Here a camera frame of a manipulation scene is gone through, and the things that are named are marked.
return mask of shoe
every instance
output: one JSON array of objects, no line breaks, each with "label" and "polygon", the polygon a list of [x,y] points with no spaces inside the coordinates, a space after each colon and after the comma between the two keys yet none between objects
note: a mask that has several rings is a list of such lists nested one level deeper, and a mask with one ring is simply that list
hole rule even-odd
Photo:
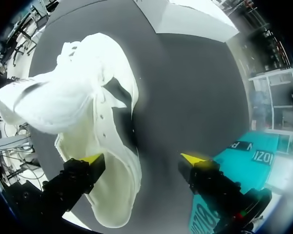
[{"label": "shoe", "polygon": [[[100,33],[65,43],[57,63],[50,73],[4,87],[2,118],[57,133],[63,161],[103,153],[105,172],[87,198],[99,223],[122,227],[142,177],[132,126],[139,97],[135,77],[121,47]],[[12,99],[4,97],[7,92]]]}]

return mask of metal rack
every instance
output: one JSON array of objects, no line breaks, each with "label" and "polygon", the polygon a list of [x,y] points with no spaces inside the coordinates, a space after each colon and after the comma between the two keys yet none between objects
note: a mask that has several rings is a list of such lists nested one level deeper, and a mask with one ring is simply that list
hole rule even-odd
[{"label": "metal rack", "polygon": [[276,109],[293,109],[293,105],[277,105],[274,103],[272,98],[272,87],[278,85],[287,85],[293,83],[293,68],[286,70],[274,70],[266,72],[262,75],[258,75],[249,78],[249,81],[254,82],[255,89],[261,89],[261,91],[268,93],[269,103],[272,112],[271,128],[266,129],[268,133],[282,134],[282,135],[293,135],[293,131],[288,129],[276,129],[275,127],[275,112]]}]

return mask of teal mat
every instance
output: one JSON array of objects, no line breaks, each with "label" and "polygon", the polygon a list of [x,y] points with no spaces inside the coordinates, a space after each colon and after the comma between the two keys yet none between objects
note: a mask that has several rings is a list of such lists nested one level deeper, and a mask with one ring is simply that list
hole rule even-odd
[{"label": "teal mat", "polygon": [[[238,141],[214,157],[220,170],[234,182],[241,183],[245,194],[251,188],[261,190],[274,163],[279,135],[248,132]],[[211,212],[200,195],[193,198],[189,229],[192,234],[212,234],[218,223],[217,214]]]}]

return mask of gray table surface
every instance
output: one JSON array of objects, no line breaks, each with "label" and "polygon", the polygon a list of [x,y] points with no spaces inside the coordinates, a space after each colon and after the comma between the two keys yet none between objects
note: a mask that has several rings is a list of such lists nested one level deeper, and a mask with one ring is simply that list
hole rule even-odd
[{"label": "gray table surface", "polygon": [[[53,70],[64,42],[98,32],[117,41],[140,92],[134,127],[143,177],[131,219],[122,228],[101,226],[84,196],[72,211],[104,234],[189,233],[192,194],[177,171],[180,153],[214,156],[248,130],[246,93],[233,56],[226,44],[210,39],[155,34],[132,0],[77,2],[64,0],[51,16],[29,75]],[[56,136],[35,129],[31,136],[51,179],[63,168]]]}]

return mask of red light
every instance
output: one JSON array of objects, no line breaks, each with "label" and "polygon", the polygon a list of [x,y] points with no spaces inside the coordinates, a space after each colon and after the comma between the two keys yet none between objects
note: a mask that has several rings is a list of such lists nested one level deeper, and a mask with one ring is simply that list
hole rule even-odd
[{"label": "red light", "polygon": [[243,216],[240,213],[237,213],[237,215],[235,217],[238,219],[243,219]]}]

